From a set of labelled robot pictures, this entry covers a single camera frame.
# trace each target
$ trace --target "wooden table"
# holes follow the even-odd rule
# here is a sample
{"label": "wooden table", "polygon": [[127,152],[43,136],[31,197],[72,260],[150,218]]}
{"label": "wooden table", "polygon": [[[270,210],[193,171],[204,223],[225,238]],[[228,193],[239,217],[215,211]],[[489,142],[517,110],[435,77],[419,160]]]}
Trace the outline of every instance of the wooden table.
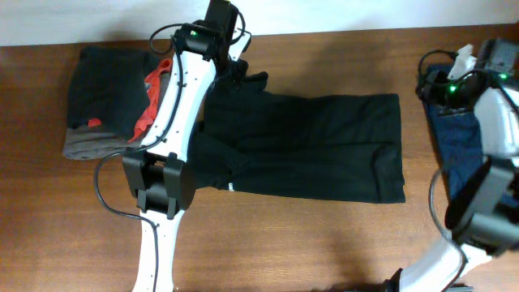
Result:
{"label": "wooden table", "polygon": [[[439,237],[427,210],[438,165],[414,95],[418,60],[431,49],[478,48],[493,37],[517,40],[519,27],[255,37],[243,58],[250,73],[270,74],[271,92],[400,94],[407,202],[199,190],[178,232],[175,285],[180,291],[324,290],[381,282],[412,264]],[[145,41],[103,45],[147,48]],[[134,285],[140,223],[100,206],[92,189],[95,161],[61,156],[67,85],[84,46],[0,48],[1,291],[130,291]],[[120,161],[105,167],[101,189],[115,208],[137,210]],[[445,208],[444,195],[437,205]],[[478,291],[517,291],[518,260],[504,255],[463,281]]]}

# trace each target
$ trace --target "red fabric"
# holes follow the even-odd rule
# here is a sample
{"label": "red fabric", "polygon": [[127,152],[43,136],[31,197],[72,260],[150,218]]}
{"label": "red fabric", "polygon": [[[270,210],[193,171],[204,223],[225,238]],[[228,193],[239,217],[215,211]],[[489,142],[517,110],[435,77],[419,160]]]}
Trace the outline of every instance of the red fabric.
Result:
{"label": "red fabric", "polygon": [[[157,118],[159,96],[161,94],[161,73],[171,72],[171,66],[173,65],[172,59],[164,59],[159,63],[159,67],[152,73],[146,76],[144,82],[151,84],[148,89],[149,106],[137,120],[134,128],[134,136],[128,143],[132,143],[137,140],[148,128],[153,124],[155,118]],[[88,121],[89,127],[97,127],[101,125],[101,121],[98,118],[92,118]]]}

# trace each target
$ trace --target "white wall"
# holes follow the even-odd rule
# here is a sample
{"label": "white wall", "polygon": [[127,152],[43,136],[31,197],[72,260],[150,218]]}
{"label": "white wall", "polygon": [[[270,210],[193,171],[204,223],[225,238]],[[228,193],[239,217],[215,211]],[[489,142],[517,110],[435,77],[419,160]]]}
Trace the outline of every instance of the white wall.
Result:
{"label": "white wall", "polygon": [[[0,0],[0,45],[148,39],[162,25],[203,18],[208,2]],[[517,0],[234,0],[233,4],[255,35],[519,20]]]}

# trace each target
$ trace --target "gray fabric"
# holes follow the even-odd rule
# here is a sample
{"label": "gray fabric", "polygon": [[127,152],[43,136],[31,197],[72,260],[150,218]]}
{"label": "gray fabric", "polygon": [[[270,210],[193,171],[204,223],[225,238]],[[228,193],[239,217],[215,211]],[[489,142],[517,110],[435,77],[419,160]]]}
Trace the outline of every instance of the gray fabric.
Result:
{"label": "gray fabric", "polygon": [[[159,108],[168,88],[170,73],[161,74],[161,92],[159,95]],[[105,157],[109,154],[123,151],[124,149],[137,148],[140,141],[128,143],[122,138],[108,131],[105,127],[81,126],[77,129],[66,129],[63,156],[73,160],[90,160]]]}

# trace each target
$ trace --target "black clothing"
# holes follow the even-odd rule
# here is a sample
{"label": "black clothing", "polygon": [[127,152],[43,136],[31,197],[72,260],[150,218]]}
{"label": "black clothing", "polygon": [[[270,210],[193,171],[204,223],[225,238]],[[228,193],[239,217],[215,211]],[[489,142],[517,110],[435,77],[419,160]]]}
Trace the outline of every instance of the black clothing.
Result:
{"label": "black clothing", "polygon": [[187,160],[197,187],[405,202],[398,95],[288,97],[267,78],[219,79],[206,96]]}
{"label": "black clothing", "polygon": [[149,106],[144,79],[158,63],[157,57],[137,49],[83,49],[68,92],[68,127],[98,118],[115,135],[131,139]]}

